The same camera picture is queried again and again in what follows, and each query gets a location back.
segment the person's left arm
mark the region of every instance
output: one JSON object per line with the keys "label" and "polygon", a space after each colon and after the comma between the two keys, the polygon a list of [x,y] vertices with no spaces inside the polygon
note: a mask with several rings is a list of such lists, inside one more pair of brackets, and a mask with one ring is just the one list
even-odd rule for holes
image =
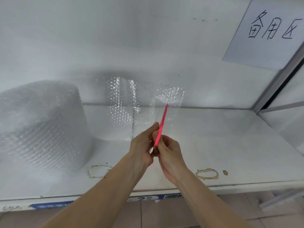
{"label": "person's left arm", "polygon": [[110,228],[133,188],[153,163],[152,134],[156,122],[131,141],[130,151],[93,188],[68,205],[42,228]]}

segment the person's right arm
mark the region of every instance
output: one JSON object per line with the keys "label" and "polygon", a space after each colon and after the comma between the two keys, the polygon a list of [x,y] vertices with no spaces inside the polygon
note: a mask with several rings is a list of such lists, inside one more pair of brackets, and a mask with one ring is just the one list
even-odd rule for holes
{"label": "person's right arm", "polygon": [[177,141],[162,135],[154,155],[158,156],[165,177],[180,190],[201,227],[251,228],[187,168]]}

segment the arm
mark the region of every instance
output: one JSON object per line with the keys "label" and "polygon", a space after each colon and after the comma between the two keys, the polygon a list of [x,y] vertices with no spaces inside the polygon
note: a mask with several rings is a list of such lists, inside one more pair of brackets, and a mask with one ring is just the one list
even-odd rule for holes
{"label": "arm", "polygon": [[162,135],[154,154],[166,178],[180,190],[201,227],[251,227],[187,168],[177,141]]}
{"label": "arm", "polygon": [[133,188],[153,163],[155,123],[131,141],[130,151],[93,188],[64,208],[42,228],[110,228]]}

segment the person's left hand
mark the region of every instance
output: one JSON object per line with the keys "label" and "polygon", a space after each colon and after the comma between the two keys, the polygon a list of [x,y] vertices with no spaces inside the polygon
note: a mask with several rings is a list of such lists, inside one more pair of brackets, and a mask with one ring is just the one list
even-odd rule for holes
{"label": "person's left hand", "polygon": [[159,128],[158,122],[155,122],[153,126],[139,134],[131,141],[129,153],[134,156],[136,161],[144,162],[146,167],[153,163],[154,155],[149,153],[150,149],[154,145],[153,132]]}

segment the white shelf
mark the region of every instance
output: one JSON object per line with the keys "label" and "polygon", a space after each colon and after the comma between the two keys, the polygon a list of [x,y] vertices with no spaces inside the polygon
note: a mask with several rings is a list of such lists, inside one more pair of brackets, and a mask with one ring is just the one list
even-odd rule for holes
{"label": "white shelf", "polygon": [[[164,109],[155,110],[160,121],[158,117],[161,117]],[[185,162],[193,173],[207,168],[219,173],[218,179],[202,180],[217,193],[304,186],[304,156],[252,111],[169,108],[168,115],[171,116],[165,122],[163,134],[180,143]],[[135,112],[134,121],[144,116]],[[130,128],[124,131],[133,131],[135,136],[150,124],[152,122],[146,125],[134,124],[133,128],[130,124]],[[0,207],[13,202],[16,204],[13,199],[28,199],[23,200],[24,203],[33,200],[58,202],[63,199],[59,197],[66,199],[79,196],[101,179],[90,176],[103,176],[110,166],[114,166],[128,152],[129,146],[130,141],[96,139],[94,153],[86,166],[74,176],[53,185],[30,179],[20,167],[2,160]],[[95,165],[105,166],[92,168]],[[164,190],[177,192],[175,186],[164,177],[155,159],[131,196],[151,195],[153,192],[157,194]]]}

